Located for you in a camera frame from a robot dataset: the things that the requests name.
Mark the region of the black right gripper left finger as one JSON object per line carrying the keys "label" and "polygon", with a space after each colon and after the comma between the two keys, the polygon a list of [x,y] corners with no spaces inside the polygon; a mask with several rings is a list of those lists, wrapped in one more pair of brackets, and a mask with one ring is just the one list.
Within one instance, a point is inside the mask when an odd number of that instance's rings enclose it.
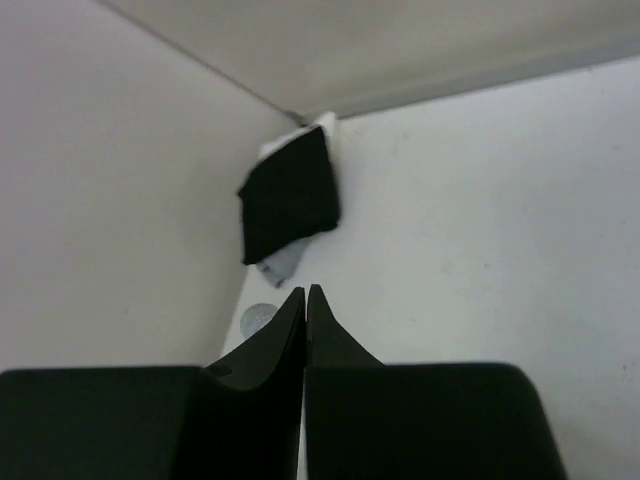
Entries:
{"label": "black right gripper left finger", "polygon": [[10,370],[5,479],[292,479],[305,368],[305,293],[214,362]]}

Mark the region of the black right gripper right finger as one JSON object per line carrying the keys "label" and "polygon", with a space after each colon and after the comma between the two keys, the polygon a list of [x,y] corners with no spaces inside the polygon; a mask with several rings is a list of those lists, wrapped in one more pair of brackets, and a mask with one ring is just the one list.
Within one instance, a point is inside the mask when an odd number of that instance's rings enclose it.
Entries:
{"label": "black right gripper right finger", "polygon": [[336,320],[319,286],[307,306],[311,479],[563,479],[541,398],[508,363],[386,365]]}

